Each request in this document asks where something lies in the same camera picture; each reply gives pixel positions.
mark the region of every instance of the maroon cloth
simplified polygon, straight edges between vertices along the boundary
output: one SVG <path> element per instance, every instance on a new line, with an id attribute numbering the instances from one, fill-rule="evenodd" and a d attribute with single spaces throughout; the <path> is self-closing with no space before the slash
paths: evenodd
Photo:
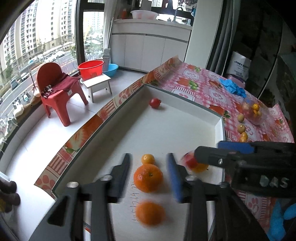
<path id="1" fill-rule="evenodd" d="M 72 86 L 79 80 L 78 77 L 71 77 L 67 75 L 66 73 L 62 73 L 61 76 L 56 80 L 56 84 L 49 90 L 44 90 L 41 95 L 44 98 L 48 98 L 50 95 L 60 91 L 64 90 L 66 92 L 70 91 Z"/>

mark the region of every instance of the red plastic basin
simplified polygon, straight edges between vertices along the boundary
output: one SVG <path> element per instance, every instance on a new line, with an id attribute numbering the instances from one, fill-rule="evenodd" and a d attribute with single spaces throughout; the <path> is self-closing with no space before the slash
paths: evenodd
<path id="1" fill-rule="evenodd" d="M 103 63 L 102 60 L 90 60 L 78 65 L 82 80 L 89 80 L 103 73 Z"/>

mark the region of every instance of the curtain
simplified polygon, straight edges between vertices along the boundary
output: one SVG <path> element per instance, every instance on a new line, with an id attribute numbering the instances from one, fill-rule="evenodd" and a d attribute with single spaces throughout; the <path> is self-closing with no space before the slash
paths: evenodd
<path id="1" fill-rule="evenodd" d="M 224 0 L 207 69 L 223 75 L 237 27 L 240 0 Z"/>
<path id="2" fill-rule="evenodd" d="M 117 12 L 120 0 L 105 0 L 104 26 L 103 26 L 103 47 L 108 48 L 111 34 L 112 21 Z"/>

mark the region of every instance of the blue basin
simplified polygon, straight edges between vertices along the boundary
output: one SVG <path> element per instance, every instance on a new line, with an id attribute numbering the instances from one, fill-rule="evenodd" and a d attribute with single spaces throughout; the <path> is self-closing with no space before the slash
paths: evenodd
<path id="1" fill-rule="evenodd" d="M 104 71 L 103 73 L 109 77 L 112 77 L 113 75 L 115 75 L 117 69 L 117 64 L 109 64 L 108 71 Z"/>

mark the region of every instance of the chair backrest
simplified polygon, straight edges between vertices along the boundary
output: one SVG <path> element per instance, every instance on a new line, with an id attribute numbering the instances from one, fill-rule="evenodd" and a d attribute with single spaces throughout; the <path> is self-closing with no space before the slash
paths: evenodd
<path id="1" fill-rule="evenodd" d="M 46 63 L 37 72 L 37 85 L 40 93 L 48 85 L 55 85 L 63 74 L 61 67 L 57 63 Z"/>

